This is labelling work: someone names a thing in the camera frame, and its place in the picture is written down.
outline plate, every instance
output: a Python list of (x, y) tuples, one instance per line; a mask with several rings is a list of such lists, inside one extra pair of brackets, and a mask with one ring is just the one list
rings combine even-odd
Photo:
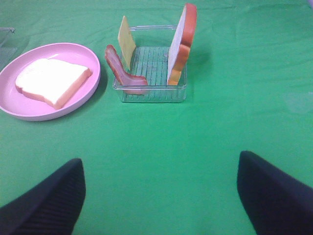
[[(19, 93), (15, 79), (30, 63), (40, 58), (54, 58), (83, 65), (92, 75), (62, 109), (55, 110), (42, 101)], [(8, 64), (0, 72), (0, 108), (6, 113), (28, 121), (43, 121), (61, 117), (83, 105), (95, 92), (100, 80), (100, 62), (92, 50), (74, 43), (54, 43), (30, 50)]]

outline toy bread slice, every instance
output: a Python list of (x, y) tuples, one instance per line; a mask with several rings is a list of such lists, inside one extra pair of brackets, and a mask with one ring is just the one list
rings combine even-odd
[(197, 24), (197, 7), (186, 3), (168, 54), (167, 84), (177, 85), (184, 68)]
[(85, 66), (42, 58), (22, 70), (15, 86), (26, 97), (61, 109), (91, 74)]

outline green tablecloth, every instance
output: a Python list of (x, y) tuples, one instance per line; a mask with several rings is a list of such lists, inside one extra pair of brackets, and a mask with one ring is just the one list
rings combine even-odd
[(177, 24), (183, 1), (1, 0), (18, 53), (79, 43), (101, 63), (91, 99), (43, 122), (0, 112), (0, 206), (71, 158), (87, 195), (74, 235), (252, 235), (238, 156), (258, 153), (313, 186), (313, 11), (306, 0), (195, 0), (180, 104), (122, 103), (104, 59), (130, 25)]

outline clear plastic tray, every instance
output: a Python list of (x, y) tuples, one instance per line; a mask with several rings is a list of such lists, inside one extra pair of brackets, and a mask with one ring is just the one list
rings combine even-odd
[[(113, 87), (117, 90), (122, 102), (179, 103), (186, 99), (187, 66), (181, 73), (178, 85), (167, 85), (168, 51), (174, 35), (173, 29), (176, 29), (176, 25), (130, 27), (130, 31), (135, 31), (132, 35), (137, 45), (137, 41), (145, 41), (145, 36), (152, 39), (149, 40), (152, 44), (161, 45), (137, 46), (133, 52), (131, 70), (124, 66), (124, 69), (131, 74), (145, 76), (148, 86), (123, 86), (114, 78)], [(167, 39), (168, 33), (162, 32), (164, 30), (171, 31)], [(156, 34), (165, 36), (165, 38), (158, 40)], [(128, 94), (127, 90), (142, 90), (145, 91), (145, 94)]]
[(7, 62), (17, 50), (17, 48), (5, 47), (5, 42), (14, 33), (14, 28), (1, 28), (0, 27), (0, 71), (6, 66)]

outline bacon slice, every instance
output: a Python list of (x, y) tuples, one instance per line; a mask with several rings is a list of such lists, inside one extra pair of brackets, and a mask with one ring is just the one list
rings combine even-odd
[[(148, 82), (144, 76), (136, 76), (127, 73), (122, 65), (120, 58), (118, 57), (113, 45), (107, 45), (105, 50), (105, 58), (112, 69), (116, 79), (123, 86), (147, 86)], [(145, 90), (126, 90), (128, 94), (144, 94)]]

